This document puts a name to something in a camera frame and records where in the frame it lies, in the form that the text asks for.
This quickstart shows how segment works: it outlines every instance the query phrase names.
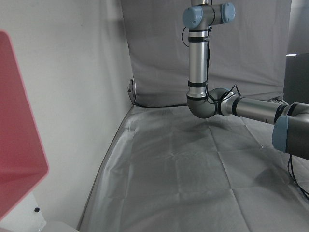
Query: silver arm segment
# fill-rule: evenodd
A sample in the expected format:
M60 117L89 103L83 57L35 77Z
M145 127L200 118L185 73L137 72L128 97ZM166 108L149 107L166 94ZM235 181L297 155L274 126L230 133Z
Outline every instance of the silver arm segment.
M189 28L187 102L191 112L199 118L235 115L274 124L274 147L309 160L309 105L278 105L243 98L224 88L207 92L209 26L233 21L235 7L231 3L209 6L207 0L192 0L192 5L183 14Z

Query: cable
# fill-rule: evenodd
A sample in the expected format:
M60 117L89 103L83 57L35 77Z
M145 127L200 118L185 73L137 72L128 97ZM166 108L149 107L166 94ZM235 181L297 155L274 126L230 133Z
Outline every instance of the cable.
M186 27L184 27L183 32L182 32L182 41L183 41L183 33L184 33L184 30L185 30L185 29L186 29Z
M294 170L293 170L292 155L290 155L290 158L289 158L289 161L288 161L288 172L289 172L290 177L294 180L295 184L299 188L299 190L303 193L304 197L309 201L309 193L307 191L305 191L302 187L300 187L300 185L298 184L298 182L295 178Z

